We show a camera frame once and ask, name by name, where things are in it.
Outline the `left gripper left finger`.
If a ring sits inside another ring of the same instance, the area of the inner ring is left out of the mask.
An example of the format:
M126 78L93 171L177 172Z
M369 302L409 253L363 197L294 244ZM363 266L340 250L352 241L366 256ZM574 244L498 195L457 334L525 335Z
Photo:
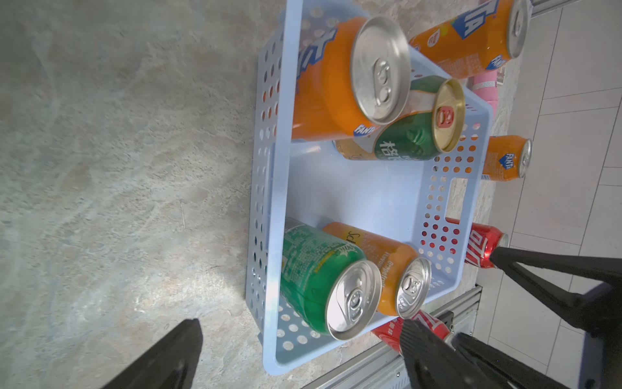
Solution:
M191 388L202 352L198 319L181 321L106 388Z

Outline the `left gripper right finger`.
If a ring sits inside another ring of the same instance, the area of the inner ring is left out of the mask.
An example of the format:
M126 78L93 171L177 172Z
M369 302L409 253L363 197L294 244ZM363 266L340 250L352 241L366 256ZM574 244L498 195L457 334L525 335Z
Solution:
M413 344L403 345L412 388L500 387L426 328L415 330L413 340Z

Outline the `red cola can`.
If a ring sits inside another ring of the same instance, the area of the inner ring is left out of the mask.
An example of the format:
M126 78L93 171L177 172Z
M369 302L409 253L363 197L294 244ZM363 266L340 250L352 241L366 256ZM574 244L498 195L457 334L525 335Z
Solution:
M413 344L415 330L421 328L426 328L447 345L451 345L455 335L445 322L423 310L418 311L411 319L397 317L372 330L372 334L403 355L403 345Z
M496 268L491 255L498 247L509 247L510 237L498 228L478 223L471 224L464 262L479 268Z

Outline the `yellow-orange Schweppes can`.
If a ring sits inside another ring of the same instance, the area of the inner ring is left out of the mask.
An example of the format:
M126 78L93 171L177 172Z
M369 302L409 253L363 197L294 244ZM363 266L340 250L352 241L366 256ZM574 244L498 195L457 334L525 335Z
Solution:
M416 316L432 282L432 265L428 259L406 243L344 223L330 223L323 231L358 246L377 265L382 278L380 313L402 319Z

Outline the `orange Fanta can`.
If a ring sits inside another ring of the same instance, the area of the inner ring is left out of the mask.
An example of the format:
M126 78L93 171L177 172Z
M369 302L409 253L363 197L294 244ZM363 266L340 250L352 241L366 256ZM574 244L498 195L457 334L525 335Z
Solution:
M466 79L518 58L530 19L529 1L487 1L420 33L409 44L452 77Z
M531 139L520 136L491 136L482 178L495 182L524 178L531 155Z

